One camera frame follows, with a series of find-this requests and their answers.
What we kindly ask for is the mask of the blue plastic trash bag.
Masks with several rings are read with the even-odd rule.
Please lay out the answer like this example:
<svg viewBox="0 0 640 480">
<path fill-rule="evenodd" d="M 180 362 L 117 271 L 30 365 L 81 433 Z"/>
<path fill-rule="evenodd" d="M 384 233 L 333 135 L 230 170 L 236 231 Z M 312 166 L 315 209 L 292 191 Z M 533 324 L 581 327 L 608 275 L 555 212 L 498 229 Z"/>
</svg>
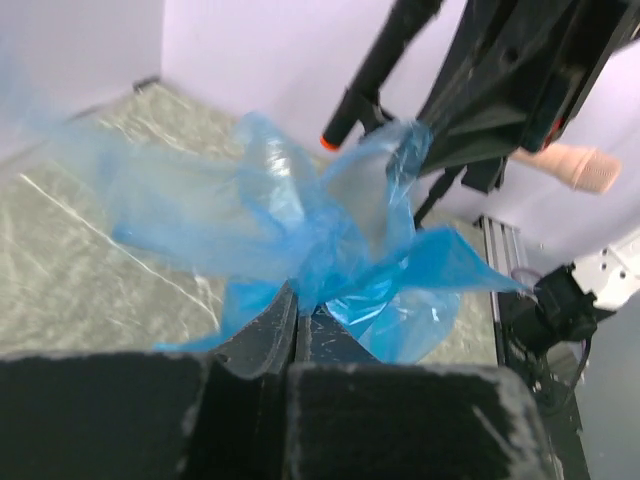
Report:
<svg viewBox="0 0 640 480">
<path fill-rule="evenodd" d="M 237 124 L 232 160 L 86 124 L 43 132 L 115 242 L 226 280 L 221 324 L 190 352 L 238 333 L 288 285 L 301 313 L 324 308 L 377 359 L 410 364 L 448 336 L 462 293 L 509 287 L 455 229 L 414 226 L 410 192 L 432 141 L 418 123 L 387 124 L 323 173 L 257 114 Z"/>
</svg>

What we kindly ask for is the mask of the black microphone on stand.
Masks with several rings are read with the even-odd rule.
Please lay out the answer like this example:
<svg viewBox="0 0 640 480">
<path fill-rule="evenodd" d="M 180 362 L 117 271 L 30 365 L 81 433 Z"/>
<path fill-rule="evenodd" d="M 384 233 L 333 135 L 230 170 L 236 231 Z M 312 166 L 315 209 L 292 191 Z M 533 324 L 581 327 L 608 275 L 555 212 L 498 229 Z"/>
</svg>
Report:
<svg viewBox="0 0 640 480">
<path fill-rule="evenodd" d="M 440 0 L 397 0 L 363 63 L 321 136 L 328 150 L 338 150 L 356 124 L 369 134 L 393 116 L 380 105 L 380 90 L 406 48 L 439 13 Z"/>
</svg>

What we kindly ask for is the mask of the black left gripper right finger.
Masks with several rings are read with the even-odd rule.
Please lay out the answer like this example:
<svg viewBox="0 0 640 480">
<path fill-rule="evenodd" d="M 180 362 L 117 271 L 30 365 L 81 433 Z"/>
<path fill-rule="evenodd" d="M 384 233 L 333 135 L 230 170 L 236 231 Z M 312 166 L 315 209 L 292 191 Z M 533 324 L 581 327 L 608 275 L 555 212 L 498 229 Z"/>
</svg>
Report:
<svg viewBox="0 0 640 480">
<path fill-rule="evenodd" d="M 317 358 L 296 317 L 288 479 L 555 479 L 532 395 L 510 369 Z"/>
</svg>

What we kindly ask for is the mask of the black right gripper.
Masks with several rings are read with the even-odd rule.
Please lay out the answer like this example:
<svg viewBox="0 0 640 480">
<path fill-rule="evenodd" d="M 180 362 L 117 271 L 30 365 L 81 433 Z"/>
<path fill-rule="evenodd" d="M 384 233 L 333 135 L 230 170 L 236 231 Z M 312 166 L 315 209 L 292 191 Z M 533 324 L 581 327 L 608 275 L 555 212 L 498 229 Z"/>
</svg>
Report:
<svg viewBox="0 0 640 480">
<path fill-rule="evenodd" d="M 418 115 L 421 175 L 558 139 L 638 24 L 636 1 L 467 2 Z"/>
</svg>

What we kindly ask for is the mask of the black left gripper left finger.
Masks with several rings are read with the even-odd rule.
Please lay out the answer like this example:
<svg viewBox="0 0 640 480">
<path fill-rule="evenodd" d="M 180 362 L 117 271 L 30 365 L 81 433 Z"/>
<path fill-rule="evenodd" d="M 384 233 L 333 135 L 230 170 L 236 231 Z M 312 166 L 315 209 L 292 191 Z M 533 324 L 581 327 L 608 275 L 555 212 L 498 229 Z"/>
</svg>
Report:
<svg viewBox="0 0 640 480">
<path fill-rule="evenodd" d="M 297 300 L 201 353 L 1 359 L 5 479 L 278 479 Z"/>
</svg>

